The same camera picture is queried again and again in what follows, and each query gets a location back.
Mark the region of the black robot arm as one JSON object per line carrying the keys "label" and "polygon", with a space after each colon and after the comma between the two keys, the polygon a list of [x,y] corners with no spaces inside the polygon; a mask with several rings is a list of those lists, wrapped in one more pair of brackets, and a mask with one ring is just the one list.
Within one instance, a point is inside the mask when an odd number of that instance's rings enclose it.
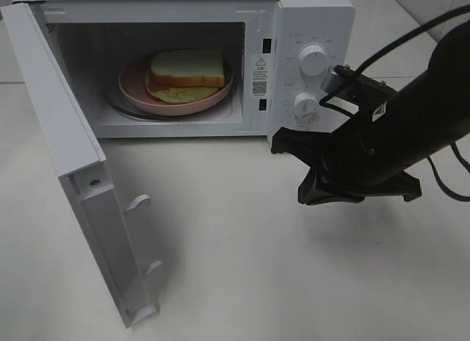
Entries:
{"label": "black robot arm", "polygon": [[358,111],[333,132],[281,128],[272,152],[288,153],[309,171],[298,189],[301,204],[358,203],[367,197],[418,198],[421,186],[407,169],[469,133],[469,25],[445,35],[428,68],[401,90],[334,69],[339,97]]}

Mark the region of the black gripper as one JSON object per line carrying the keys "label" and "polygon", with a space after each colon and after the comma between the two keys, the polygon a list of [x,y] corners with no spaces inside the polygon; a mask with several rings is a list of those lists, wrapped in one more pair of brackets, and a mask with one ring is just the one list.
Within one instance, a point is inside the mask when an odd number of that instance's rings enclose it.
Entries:
{"label": "black gripper", "polygon": [[357,204],[366,197],[422,194],[420,181],[406,173],[422,153],[422,102],[413,93],[351,101],[358,111],[332,134],[281,127],[272,154],[318,161],[298,187],[300,204]]}

